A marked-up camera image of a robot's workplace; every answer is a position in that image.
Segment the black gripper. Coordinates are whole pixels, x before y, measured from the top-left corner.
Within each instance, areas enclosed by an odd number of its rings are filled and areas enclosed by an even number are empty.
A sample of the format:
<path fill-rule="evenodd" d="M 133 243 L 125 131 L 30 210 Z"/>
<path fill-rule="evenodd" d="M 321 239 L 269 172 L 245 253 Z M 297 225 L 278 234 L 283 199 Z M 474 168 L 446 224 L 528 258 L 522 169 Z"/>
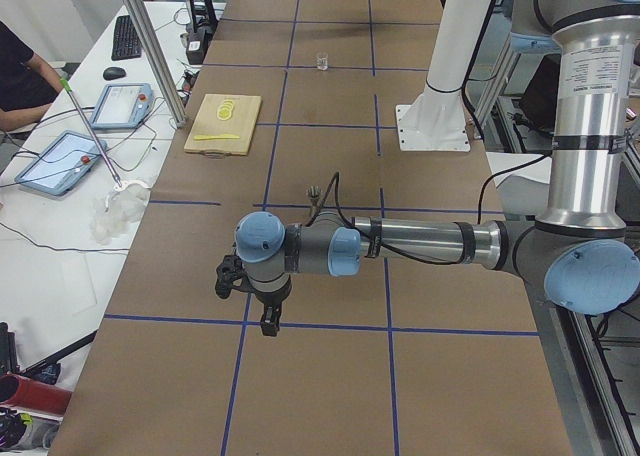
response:
<path fill-rule="evenodd" d="M 277 335 L 280 330 L 281 304 L 289 296 L 292 283 L 289 275 L 280 275 L 272 281 L 249 279 L 253 294 L 265 305 L 260 320 L 263 335 Z"/>

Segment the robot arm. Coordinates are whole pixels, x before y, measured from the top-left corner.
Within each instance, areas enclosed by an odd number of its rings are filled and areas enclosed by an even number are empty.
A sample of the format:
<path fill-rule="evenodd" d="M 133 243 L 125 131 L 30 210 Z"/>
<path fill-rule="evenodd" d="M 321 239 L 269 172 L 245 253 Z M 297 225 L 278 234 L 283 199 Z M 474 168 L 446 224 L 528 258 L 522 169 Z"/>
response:
<path fill-rule="evenodd" d="M 238 290 L 264 307 L 264 335 L 280 327 L 295 273 L 351 276 L 363 258 L 395 254 L 429 265 L 475 263 L 539 286 L 554 304 L 597 315 L 628 301 L 639 261 L 616 214 L 624 120 L 639 36 L 639 0 L 514 0 L 518 38 L 553 40 L 561 50 L 546 209 L 531 223 L 428 224 L 347 219 L 316 210 L 286 226 L 254 212 L 235 230 L 235 251 L 217 269 L 215 290 Z"/>

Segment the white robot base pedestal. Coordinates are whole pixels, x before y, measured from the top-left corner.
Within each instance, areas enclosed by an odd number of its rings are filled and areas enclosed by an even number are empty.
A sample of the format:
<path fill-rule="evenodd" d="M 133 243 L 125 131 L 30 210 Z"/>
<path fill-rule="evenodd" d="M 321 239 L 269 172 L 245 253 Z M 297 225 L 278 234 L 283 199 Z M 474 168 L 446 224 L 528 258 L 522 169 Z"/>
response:
<path fill-rule="evenodd" d="M 423 92 L 396 107 L 403 151 L 468 152 L 463 87 L 492 0 L 446 0 Z"/>

